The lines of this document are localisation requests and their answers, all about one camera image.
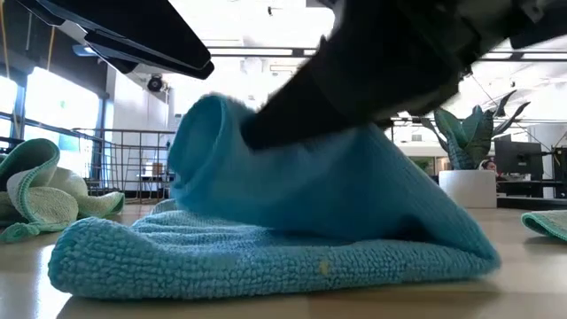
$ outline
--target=white plant pot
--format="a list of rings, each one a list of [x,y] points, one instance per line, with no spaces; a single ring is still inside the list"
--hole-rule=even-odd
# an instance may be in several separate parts
[[[496,208],[496,176],[493,171],[441,171],[439,187],[465,208]]]

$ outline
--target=blue microfiber towel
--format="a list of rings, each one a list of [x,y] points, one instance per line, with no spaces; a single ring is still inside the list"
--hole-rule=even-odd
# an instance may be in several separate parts
[[[185,115],[169,154],[177,202],[131,228],[86,219],[49,264],[63,292],[225,298],[455,280],[500,259],[479,226],[374,126],[251,152],[252,115],[222,96]]]

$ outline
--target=table surface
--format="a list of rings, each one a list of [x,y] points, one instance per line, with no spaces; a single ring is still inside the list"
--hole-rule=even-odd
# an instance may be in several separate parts
[[[127,206],[116,217],[131,224],[150,206]],[[565,318],[567,243],[525,229],[521,212],[471,212],[501,253],[503,266],[472,282],[417,284],[189,302],[103,302],[72,297],[51,287],[47,262],[58,234],[0,245],[0,318]]]

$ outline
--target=security camera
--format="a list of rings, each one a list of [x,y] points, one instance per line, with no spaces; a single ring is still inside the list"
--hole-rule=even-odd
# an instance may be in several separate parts
[[[161,79],[161,74],[153,74],[147,87],[150,92],[163,92],[167,90],[167,83]]]

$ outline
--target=computer monitor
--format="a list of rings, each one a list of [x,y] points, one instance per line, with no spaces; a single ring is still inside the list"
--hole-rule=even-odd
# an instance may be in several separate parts
[[[503,174],[530,174],[533,181],[543,176],[541,144],[494,141],[494,159]]]

